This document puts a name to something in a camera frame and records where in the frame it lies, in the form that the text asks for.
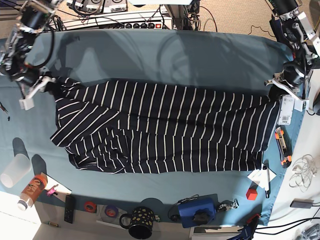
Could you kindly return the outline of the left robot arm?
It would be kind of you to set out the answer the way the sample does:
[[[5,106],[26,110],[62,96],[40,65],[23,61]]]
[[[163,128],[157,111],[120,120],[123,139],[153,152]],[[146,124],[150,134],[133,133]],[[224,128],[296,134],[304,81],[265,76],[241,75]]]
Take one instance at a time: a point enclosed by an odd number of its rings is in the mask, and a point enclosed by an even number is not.
[[[270,25],[278,42],[287,45],[293,60],[282,66],[265,86],[272,86],[269,94],[276,98],[291,95],[295,100],[305,102],[306,80],[314,69],[320,68],[320,38],[314,31],[304,11],[295,0],[267,0],[272,17]]]

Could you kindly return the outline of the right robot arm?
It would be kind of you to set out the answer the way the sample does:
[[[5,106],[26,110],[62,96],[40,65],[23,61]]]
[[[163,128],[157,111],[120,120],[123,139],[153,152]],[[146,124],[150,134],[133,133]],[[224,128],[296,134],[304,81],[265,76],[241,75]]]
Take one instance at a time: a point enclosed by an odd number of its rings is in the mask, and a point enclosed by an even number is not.
[[[8,76],[20,88],[26,99],[26,88],[34,90],[43,83],[41,71],[52,57],[55,45],[55,32],[50,22],[62,3],[61,0],[27,0],[19,9],[18,22],[0,50],[0,74]],[[45,30],[51,33],[49,53],[43,63],[32,65],[26,61],[33,49],[36,38]]]

